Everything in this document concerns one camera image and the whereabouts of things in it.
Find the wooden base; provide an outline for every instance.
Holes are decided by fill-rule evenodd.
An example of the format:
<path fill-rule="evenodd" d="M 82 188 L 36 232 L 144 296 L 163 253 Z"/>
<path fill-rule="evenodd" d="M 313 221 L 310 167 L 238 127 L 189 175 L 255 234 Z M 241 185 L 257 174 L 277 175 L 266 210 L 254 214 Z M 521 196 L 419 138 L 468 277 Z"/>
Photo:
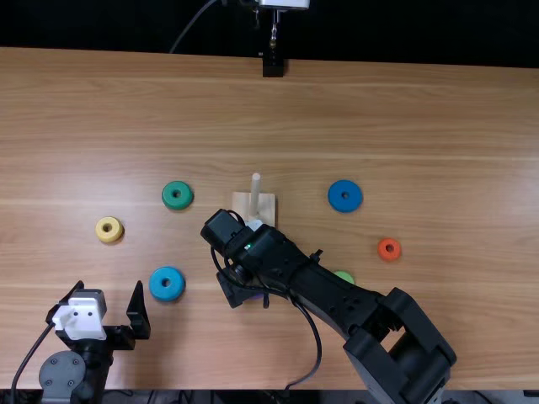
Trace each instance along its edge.
<path fill-rule="evenodd" d="M 250 192 L 234 192 L 232 194 L 232 210 L 245 221 L 260 219 L 264 224 L 275 226 L 275 194 L 259 194 L 259 216 L 249 215 Z"/>

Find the yellow ring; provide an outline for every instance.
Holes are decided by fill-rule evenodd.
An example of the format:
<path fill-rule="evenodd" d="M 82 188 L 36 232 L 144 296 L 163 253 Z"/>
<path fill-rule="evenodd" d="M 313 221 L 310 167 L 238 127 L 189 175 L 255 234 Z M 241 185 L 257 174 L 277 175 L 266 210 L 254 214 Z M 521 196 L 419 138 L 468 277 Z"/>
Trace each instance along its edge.
<path fill-rule="evenodd" d="M 123 232 L 120 221 L 112 216 L 104 217 L 95 225 L 95 234 L 102 242 L 115 242 Z"/>

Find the wooden table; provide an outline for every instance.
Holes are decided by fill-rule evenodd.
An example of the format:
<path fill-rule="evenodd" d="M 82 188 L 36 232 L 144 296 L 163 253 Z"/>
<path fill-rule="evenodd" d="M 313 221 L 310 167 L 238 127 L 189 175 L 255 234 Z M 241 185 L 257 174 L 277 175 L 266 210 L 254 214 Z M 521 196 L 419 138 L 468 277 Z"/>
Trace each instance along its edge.
<path fill-rule="evenodd" d="M 279 228 L 326 268 L 406 290 L 455 349 L 453 389 L 536 388 L 539 380 L 539 72 L 490 67 L 0 50 L 0 387 L 8 387 L 78 280 L 102 289 L 107 324 L 127 323 L 135 282 L 175 265 L 187 290 L 147 291 L 152 338 L 117 352 L 109 388 L 283 388 L 315 359 L 305 319 L 274 298 L 231 310 L 204 221 L 248 190 L 278 198 Z M 365 202 L 332 210 L 349 178 Z M 172 212 L 163 186 L 195 201 Z M 93 228 L 125 224 L 114 246 Z M 400 262 L 376 253 L 403 244 Z M 317 321 L 323 362 L 303 387 L 360 389 L 343 341 Z M 64 346 L 50 335 L 19 382 L 38 386 Z"/>

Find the red ring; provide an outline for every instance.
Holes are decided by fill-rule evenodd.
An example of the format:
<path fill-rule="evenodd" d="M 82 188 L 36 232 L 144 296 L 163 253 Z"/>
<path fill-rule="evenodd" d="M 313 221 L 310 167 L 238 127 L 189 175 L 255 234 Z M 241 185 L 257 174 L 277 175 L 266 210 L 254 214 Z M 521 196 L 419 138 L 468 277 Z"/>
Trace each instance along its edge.
<path fill-rule="evenodd" d="M 384 261 L 395 261 L 401 256 L 401 244 L 392 238 L 384 238 L 378 243 L 378 255 Z"/>

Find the black background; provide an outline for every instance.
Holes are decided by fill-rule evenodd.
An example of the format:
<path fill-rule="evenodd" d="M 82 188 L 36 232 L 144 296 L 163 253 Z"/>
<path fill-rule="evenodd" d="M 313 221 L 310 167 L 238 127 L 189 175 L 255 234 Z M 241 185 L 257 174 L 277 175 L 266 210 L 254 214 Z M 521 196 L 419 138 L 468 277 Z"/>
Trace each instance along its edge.
<path fill-rule="evenodd" d="M 2 0 L 0 45 L 167 52 L 200 0 Z M 256 31 L 237 0 L 212 5 L 177 53 L 256 56 Z M 287 58 L 539 66 L 539 0 L 312 0 L 283 15 Z"/>

